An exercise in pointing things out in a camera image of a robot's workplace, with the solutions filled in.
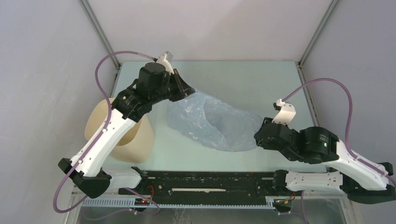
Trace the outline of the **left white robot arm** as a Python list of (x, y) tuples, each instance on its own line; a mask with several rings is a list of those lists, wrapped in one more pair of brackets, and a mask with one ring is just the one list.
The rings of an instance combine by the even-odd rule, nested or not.
[(152, 106), (163, 100), (176, 102), (195, 93), (176, 69), (160, 63), (147, 63), (139, 76), (120, 91), (111, 103), (107, 118), (89, 142), (71, 159), (58, 163), (73, 183), (89, 198), (97, 198), (110, 189), (130, 188), (143, 194), (148, 182), (139, 169), (104, 171), (102, 165), (121, 138)]

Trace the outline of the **blue plastic trash bag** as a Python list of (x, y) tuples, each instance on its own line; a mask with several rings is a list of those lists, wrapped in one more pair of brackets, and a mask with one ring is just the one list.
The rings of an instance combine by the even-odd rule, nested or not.
[(202, 146), (226, 152), (256, 148), (254, 134), (263, 118), (239, 110), (201, 91), (167, 108), (168, 126)]

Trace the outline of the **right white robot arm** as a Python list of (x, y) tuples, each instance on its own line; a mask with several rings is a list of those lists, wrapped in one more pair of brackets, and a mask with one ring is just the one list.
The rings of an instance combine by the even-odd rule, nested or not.
[(389, 177), (389, 162), (373, 163), (348, 152), (337, 135), (325, 128), (312, 126), (301, 131), (265, 118), (254, 134), (257, 146), (280, 152), (289, 161), (321, 164), (333, 169), (326, 173), (301, 173), (277, 170), (272, 190), (277, 195), (288, 191), (322, 191), (340, 193), (353, 202), (378, 204), (394, 201), (396, 188)]

